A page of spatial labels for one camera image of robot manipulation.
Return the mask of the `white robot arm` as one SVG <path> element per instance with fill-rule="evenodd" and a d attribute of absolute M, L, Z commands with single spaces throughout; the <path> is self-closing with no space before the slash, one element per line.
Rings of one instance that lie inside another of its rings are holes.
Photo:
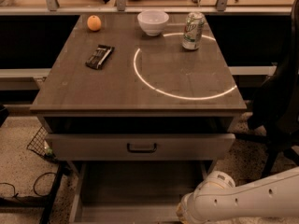
<path fill-rule="evenodd" d="M 238 187 L 226 173 L 213 171 L 182 197 L 177 216 L 183 224 L 211 224 L 236 217 L 298 217 L 299 168 Z"/>

